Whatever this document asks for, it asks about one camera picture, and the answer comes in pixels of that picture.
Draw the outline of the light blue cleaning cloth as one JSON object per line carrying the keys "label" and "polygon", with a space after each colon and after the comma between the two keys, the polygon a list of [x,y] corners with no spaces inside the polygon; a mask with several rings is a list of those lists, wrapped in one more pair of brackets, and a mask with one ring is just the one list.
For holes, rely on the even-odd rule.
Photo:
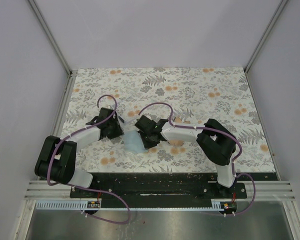
{"label": "light blue cleaning cloth", "polygon": [[136,130],[127,131],[123,135],[124,149],[128,152],[141,154],[146,149],[143,145],[140,134]]}

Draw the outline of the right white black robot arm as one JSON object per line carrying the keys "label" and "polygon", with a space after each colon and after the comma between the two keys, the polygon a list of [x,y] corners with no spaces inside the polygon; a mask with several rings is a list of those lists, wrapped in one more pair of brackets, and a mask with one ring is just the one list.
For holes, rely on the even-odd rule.
{"label": "right white black robot arm", "polygon": [[217,120],[208,119],[205,124],[178,123],[168,119],[154,121],[142,115],[134,126],[138,129],[145,149],[161,142],[182,141],[196,143],[217,170],[218,194],[229,198],[236,191],[236,174],[232,155],[236,151],[237,139]]}

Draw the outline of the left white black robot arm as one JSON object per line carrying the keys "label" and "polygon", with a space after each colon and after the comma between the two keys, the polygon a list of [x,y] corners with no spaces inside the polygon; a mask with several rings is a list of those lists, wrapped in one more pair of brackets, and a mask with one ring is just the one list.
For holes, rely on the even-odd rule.
{"label": "left white black robot arm", "polygon": [[88,145],[104,138],[109,140],[124,134],[118,114],[102,107],[99,115],[81,128],[63,139],[50,135],[44,140],[34,173],[49,179],[52,185],[63,184],[81,187],[81,192],[88,198],[97,195],[99,186],[93,182],[93,175],[76,168],[77,152]]}

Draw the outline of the floral pattern table mat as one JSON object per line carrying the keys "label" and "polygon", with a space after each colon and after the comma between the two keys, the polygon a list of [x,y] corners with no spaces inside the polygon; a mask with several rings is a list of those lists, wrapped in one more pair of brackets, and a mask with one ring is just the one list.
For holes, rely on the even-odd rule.
{"label": "floral pattern table mat", "polygon": [[[73,76],[61,135],[82,128],[101,107],[116,108],[123,120],[139,113],[154,121],[180,117],[190,124],[216,119],[240,142],[235,170],[273,173],[275,165],[241,67],[81,68]],[[133,123],[123,125],[125,132]],[[161,142],[144,153],[124,148],[122,137],[102,139],[80,150],[76,167],[88,172],[216,171],[197,143]]]}

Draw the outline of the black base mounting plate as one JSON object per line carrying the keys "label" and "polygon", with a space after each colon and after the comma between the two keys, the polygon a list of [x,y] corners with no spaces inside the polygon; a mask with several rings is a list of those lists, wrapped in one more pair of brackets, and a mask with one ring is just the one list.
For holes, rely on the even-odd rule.
{"label": "black base mounting plate", "polygon": [[120,201],[169,201],[171,203],[199,203],[208,200],[222,201],[247,199],[243,183],[235,182],[227,188],[217,183],[215,173],[94,173],[92,191],[75,187],[72,199],[100,199]]}

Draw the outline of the left aluminium frame post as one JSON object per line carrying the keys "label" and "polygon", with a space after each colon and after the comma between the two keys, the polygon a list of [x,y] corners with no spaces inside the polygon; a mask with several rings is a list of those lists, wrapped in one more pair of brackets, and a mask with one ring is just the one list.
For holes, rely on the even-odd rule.
{"label": "left aluminium frame post", "polygon": [[65,56],[63,55],[56,39],[54,38],[53,33],[52,33],[51,29],[49,28],[47,21],[45,20],[45,17],[39,8],[37,1],[36,0],[27,0],[26,2],[28,3],[29,7],[31,8],[35,18],[37,19],[40,27],[42,28],[45,36],[47,37],[50,46],[52,47],[55,55],[57,56],[60,64],[62,65],[64,71],[66,72],[67,76],[71,76],[73,71],[72,71],[70,65],[68,64]]}

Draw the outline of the aluminium frame post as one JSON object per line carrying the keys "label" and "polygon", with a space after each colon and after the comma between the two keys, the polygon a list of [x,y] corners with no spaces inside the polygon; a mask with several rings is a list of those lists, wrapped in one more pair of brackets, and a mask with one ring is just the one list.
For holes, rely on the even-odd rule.
{"label": "aluminium frame post", "polygon": [[37,1],[36,0],[27,0],[26,2],[28,3],[29,7],[31,8],[35,18],[37,19],[40,27],[42,28],[45,36],[47,37],[50,46],[52,47],[55,55],[57,56],[60,64],[62,65],[64,71],[66,72],[67,76],[71,76],[73,71],[72,71],[70,65],[68,64],[65,56],[63,55],[56,39],[54,38],[53,33],[52,33],[51,29],[49,28],[47,21],[45,20],[45,17],[39,8]]}
{"label": "aluminium frame post", "polygon": [[279,18],[281,17],[282,13],[284,12],[285,8],[289,4],[289,0],[281,0],[276,7],[272,17],[270,18],[265,30],[262,33],[261,38],[259,39],[256,47],[254,48],[252,55],[250,56],[247,64],[243,68],[245,75],[249,73],[251,70],[254,62],[256,61],[258,55],[260,54],[262,48],[264,47],[265,43],[267,42],[268,38],[270,37],[272,31],[274,30]]}

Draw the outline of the right aluminium frame post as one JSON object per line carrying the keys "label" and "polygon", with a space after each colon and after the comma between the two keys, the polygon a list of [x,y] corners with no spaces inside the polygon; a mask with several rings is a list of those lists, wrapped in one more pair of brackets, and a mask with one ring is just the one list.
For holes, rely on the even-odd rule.
{"label": "right aluminium frame post", "polygon": [[274,30],[279,18],[281,17],[282,13],[284,12],[285,8],[289,4],[289,0],[281,0],[276,7],[272,17],[270,18],[265,30],[262,33],[261,38],[259,39],[256,47],[254,48],[252,55],[250,56],[247,64],[243,68],[245,75],[249,73],[251,70],[254,62],[256,61],[258,55],[260,54],[262,48],[264,47],[265,43],[267,42],[268,38],[270,37],[272,31]]}

